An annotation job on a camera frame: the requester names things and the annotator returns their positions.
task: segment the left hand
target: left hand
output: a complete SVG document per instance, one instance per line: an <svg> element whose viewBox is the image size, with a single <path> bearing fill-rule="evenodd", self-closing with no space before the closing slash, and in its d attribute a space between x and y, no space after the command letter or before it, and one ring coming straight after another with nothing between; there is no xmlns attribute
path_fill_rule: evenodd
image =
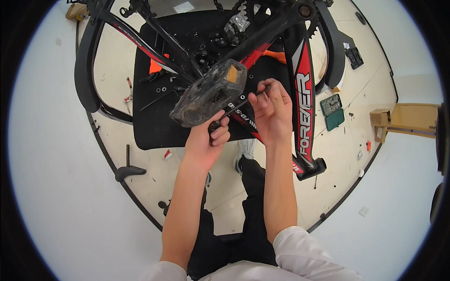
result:
<svg viewBox="0 0 450 281"><path fill-rule="evenodd" d="M210 120L191 129L191 133L186 141L183 161L190 161L204 172L208 172L213 167L222 153L224 144L230 138L230 132L228 131L230 119L225 117L220 121L221 127L211 133L212 142L210 142L208 127L224 114L225 110L221 110Z"/></svg>

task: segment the wall outlet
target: wall outlet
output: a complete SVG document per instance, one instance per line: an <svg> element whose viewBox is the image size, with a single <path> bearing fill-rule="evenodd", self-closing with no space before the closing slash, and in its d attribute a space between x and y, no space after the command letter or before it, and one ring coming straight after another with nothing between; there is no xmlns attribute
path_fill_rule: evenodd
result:
<svg viewBox="0 0 450 281"><path fill-rule="evenodd" d="M363 206L360 210L360 215L362 215L363 217L365 217L367 215L367 213L369 212L369 209L366 206Z"/></svg>

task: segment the white wall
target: white wall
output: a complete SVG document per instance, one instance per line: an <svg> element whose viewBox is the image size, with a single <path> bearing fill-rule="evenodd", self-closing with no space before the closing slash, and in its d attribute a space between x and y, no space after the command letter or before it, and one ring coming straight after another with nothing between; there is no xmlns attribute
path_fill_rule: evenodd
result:
<svg viewBox="0 0 450 281"><path fill-rule="evenodd" d="M161 232L114 176L75 91L75 23L65 1L28 48L9 115L13 188L25 225L60 280L137 280ZM62 41L55 44L56 38Z"/></svg>
<svg viewBox="0 0 450 281"><path fill-rule="evenodd" d="M397 1L353 0L377 34L394 71L399 103L442 102L422 35ZM389 133L351 195L312 235L338 263L366 281L401 276L425 238L437 172L435 140ZM369 208L366 217L358 212Z"/></svg>
<svg viewBox="0 0 450 281"><path fill-rule="evenodd" d="M394 71L399 103L442 103L436 66L413 19L396 0L353 0L375 31Z"/></svg>

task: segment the right hand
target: right hand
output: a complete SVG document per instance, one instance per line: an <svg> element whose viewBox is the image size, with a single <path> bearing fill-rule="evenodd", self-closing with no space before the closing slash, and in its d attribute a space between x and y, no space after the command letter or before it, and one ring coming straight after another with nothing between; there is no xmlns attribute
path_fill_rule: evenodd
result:
<svg viewBox="0 0 450 281"><path fill-rule="evenodd" d="M259 135L267 147L277 143L291 143L292 137L292 101L283 85L273 79L258 83L258 91L270 85L270 90L256 96L248 95L248 100L255 111L255 124Z"/></svg>

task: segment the white shirt sleeve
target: white shirt sleeve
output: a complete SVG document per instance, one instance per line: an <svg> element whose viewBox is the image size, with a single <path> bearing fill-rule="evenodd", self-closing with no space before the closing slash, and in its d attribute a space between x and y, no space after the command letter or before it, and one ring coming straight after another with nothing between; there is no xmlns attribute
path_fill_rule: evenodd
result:
<svg viewBox="0 0 450 281"><path fill-rule="evenodd" d="M337 265L317 240L301 227L291 226L280 231L273 246L278 266L309 280L362 280L354 270Z"/></svg>
<svg viewBox="0 0 450 281"><path fill-rule="evenodd" d="M158 262L144 272L139 281L186 281L186 271L176 263Z"/></svg>

